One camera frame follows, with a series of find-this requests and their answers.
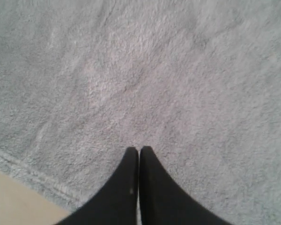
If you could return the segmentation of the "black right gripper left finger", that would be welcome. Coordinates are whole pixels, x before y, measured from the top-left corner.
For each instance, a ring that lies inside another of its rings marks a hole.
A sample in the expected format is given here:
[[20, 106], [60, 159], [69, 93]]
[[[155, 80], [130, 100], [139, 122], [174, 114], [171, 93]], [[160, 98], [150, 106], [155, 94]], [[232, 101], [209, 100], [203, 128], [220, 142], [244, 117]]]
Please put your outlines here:
[[103, 187], [58, 225], [137, 224], [138, 152], [128, 147]]

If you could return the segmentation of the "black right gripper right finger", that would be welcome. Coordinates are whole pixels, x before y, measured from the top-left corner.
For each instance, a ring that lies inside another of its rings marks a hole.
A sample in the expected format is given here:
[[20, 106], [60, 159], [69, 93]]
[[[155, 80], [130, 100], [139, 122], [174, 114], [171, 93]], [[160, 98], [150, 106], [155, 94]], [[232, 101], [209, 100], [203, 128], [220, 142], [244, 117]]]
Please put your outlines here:
[[192, 199], [167, 173], [150, 146], [140, 151], [140, 214], [143, 225], [228, 225]]

